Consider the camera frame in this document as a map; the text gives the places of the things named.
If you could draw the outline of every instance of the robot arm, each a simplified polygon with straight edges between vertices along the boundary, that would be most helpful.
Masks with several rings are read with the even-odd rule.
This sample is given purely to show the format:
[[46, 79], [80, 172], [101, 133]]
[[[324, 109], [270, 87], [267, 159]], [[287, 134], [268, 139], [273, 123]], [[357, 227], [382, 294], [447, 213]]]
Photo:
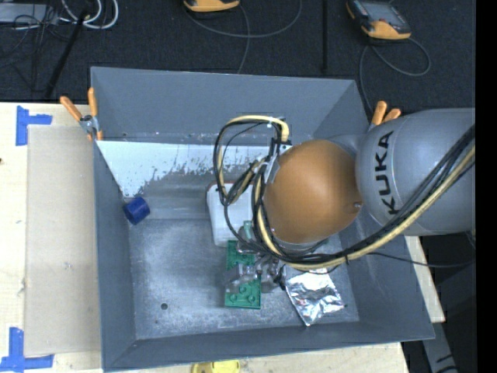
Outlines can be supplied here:
[[[272, 123], [271, 151], [220, 195], [225, 207], [253, 183], [252, 241], [298, 270], [337, 266], [368, 254], [397, 235], [441, 235], [474, 229], [474, 109], [427, 110], [398, 117], [378, 104], [371, 128], [358, 134], [349, 153], [339, 141], [310, 140], [281, 152], [286, 124], [270, 117], [233, 119]], [[219, 189], [224, 189], [221, 148], [214, 150]], [[350, 225], [360, 209], [381, 230], [333, 255], [312, 251]]]

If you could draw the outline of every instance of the white cable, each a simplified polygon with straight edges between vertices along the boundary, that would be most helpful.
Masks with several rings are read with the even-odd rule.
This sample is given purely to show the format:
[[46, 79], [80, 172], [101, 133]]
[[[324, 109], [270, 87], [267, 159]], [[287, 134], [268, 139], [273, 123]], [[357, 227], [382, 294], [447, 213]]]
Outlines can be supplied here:
[[[91, 22], [94, 22], [96, 19], [98, 19], [102, 13], [102, 2], [100, 0], [96, 0], [96, 1], [97, 1], [97, 4], [99, 5], [98, 12], [92, 18], [87, 19], [86, 21], [83, 21], [83, 26], [85, 26], [89, 29], [96, 29], [96, 30], [109, 29], [111, 26], [113, 26], [117, 22], [117, 19], [119, 18], [119, 4], [117, 3], [117, 0], [112, 0], [113, 5], [114, 5], [114, 9], [115, 9], [114, 17], [112, 18], [112, 20], [109, 23], [99, 26], [99, 25], [92, 25], [91, 24]], [[71, 21], [70, 19], [66, 19], [66, 18], [61, 18], [61, 20], [66, 21], [66, 22], [76, 23], [78, 21], [78, 17], [69, 9], [65, 0], [61, 0], [61, 2], [62, 2], [62, 5], [64, 6], [64, 9], [67, 11], [69, 16], [74, 21]]]
[[[86, 24], [86, 23], [91, 23], [93, 21], [95, 21], [96, 19], [99, 18], [100, 14], [102, 13], [102, 2], [100, 0], [96, 0], [98, 6], [99, 6], [99, 9], [98, 9], [98, 12], [90, 19], [87, 19], [86, 21], [83, 22], [83, 24]], [[65, 2], [65, 0], [61, 0], [61, 3], [62, 5], [64, 6], [64, 9], [65, 11], [67, 12], [67, 14], [69, 14], [69, 16], [72, 18], [72, 19], [67, 19], [67, 18], [63, 18], [62, 16], [59, 18], [59, 20], [61, 21], [64, 21], [64, 22], [70, 22], [70, 23], [77, 23], [78, 21], [78, 17], [71, 11], [71, 9], [69, 8], [68, 4]]]

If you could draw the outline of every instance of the yellow cable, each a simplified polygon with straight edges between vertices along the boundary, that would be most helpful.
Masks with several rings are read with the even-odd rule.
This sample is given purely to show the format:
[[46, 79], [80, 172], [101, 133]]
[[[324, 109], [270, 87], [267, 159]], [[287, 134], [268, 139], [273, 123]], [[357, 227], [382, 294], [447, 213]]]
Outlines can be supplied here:
[[[345, 263], [347, 260], [354, 260], [364, 256], [368, 253], [371, 253], [378, 247], [383, 246], [385, 243], [390, 242], [393, 238], [400, 235], [402, 231], [404, 231], [408, 226], [410, 226], [415, 220], [418, 219], [421, 214], [423, 214], [428, 208], [430, 208], [435, 201], [454, 183], [457, 177], [463, 172], [466, 168], [466, 165], [473, 159], [475, 145], [471, 148], [471, 150], [465, 155], [465, 157], [461, 160], [461, 162], [455, 167], [455, 169], [450, 173], [449, 176], [433, 191], [429, 197], [427, 197], [419, 206], [416, 208], [401, 224], [392, 229], [389, 233], [379, 238], [376, 242], [371, 243], [370, 245], [363, 247], [361, 250], [358, 250], [354, 253], [350, 253], [347, 257], [339, 257], [337, 259], [326, 261], [324, 263], [287, 263], [287, 265], [297, 269], [297, 270], [316, 270], [319, 268], [331, 268], [342, 263]], [[256, 195], [259, 195], [260, 192], [260, 179], [256, 184]], [[281, 256], [281, 253], [278, 249], [273, 245], [271, 238], [269, 237], [266, 226], [264, 225], [264, 221], [262, 219], [262, 209], [259, 206], [257, 211], [257, 220], [259, 223], [259, 228], [262, 235], [262, 240], [264, 243], [271, 249], [274, 253]]]
[[[283, 120], [281, 120], [281, 119], [277, 119], [277, 118], [271, 117], [271, 116], [246, 115], [246, 116], [235, 117], [234, 119], [229, 120], [224, 125], [224, 128], [226, 128], [226, 126], [228, 126], [229, 124], [233, 124], [233, 123], [236, 123], [236, 122], [239, 122], [239, 121], [243, 122], [245, 120], [259, 120], [259, 121], [262, 121], [262, 122], [268, 122], [268, 123], [273, 123], [274, 122], [276, 124], [279, 124], [280, 127], [281, 127], [281, 141], [282, 142], [287, 142], [288, 141], [288, 137], [290, 136], [290, 128], [288, 127], [288, 124], [286, 122], [284, 122]], [[221, 140], [224, 132], [225, 132], [225, 130], [223, 130], [219, 134], [219, 136], [218, 136], [219, 140]], [[222, 154], [222, 147], [220, 146], [219, 147], [219, 151], [217, 153], [217, 172], [218, 172], [219, 183], [221, 184], [220, 192], [222, 192], [223, 195], [226, 197], [228, 195], [228, 192], [226, 191], [226, 187], [224, 186], [224, 174], [223, 174], [223, 159], [222, 159], [222, 156], [223, 156], [223, 154]], [[239, 198], [239, 195], [235, 198], [235, 200], [232, 201], [232, 203], [235, 202], [238, 198]]]
[[271, 116], [263, 116], [263, 115], [239, 116], [239, 117], [236, 117], [235, 119], [231, 119], [230, 121], [228, 121], [226, 123], [226, 125], [235, 123], [237, 121], [244, 121], [244, 120], [260, 120], [260, 121], [266, 121], [268, 123], [277, 123], [281, 127], [281, 141], [287, 142], [288, 137], [290, 137], [290, 128], [288, 127], [288, 124], [281, 119], [276, 119], [275, 117], [271, 117]]

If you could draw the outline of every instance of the yellow object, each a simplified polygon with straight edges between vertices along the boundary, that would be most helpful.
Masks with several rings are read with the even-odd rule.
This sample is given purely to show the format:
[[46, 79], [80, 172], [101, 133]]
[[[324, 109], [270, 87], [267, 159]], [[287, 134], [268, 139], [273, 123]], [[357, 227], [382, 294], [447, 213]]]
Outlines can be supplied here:
[[371, 123], [375, 125], [381, 124], [386, 112], [387, 112], [387, 103], [385, 101], [378, 101], [378, 103], [376, 104], [376, 109], [374, 110], [374, 115], [373, 119], [371, 120]]
[[401, 116], [401, 110], [399, 108], [394, 108], [392, 109], [387, 116], [383, 119], [383, 123], [387, 123], [390, 120], [397, 119], [399, 116]]
[[192, 373], [239, 373], [240, 361], [203, 362], [192, 366]]

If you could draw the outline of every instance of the gray metal bin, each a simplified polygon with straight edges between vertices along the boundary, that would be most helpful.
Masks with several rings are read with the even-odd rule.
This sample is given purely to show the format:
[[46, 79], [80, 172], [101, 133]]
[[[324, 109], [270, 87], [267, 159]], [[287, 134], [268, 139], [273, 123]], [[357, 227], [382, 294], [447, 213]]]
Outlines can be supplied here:
[[[137, 162], [162, 162], [164, 145], [206, 150], [241, 114], [284, 116], [294, 144], [364, 134], [368, 123], [354, 81], [94, 67], [91, 83], [105, 136], [94, 142], [105, 371], [434, 337], [412, 265], [380, 256], [333, 272], [346, 307], [311, 327], [279, 290], [262, 295], [260, 310], [224, 307], [226, 251], [212, 241], [205, 205], [214, 180], [209, 167], [155, 173], [136, 188], [153, 200], [150, 216], [132, 225], [123, 213], [130, 196], [123, 183], [141, 167]], [[269, 135], [258, 128], [243, 142], [261, 148]], [[240, 161], [232, 175], [245, 168]], [[361, 212], [328, 247], [350, 246], [378, 228]], [[382, 251], [409, 258], [403, 237]]]

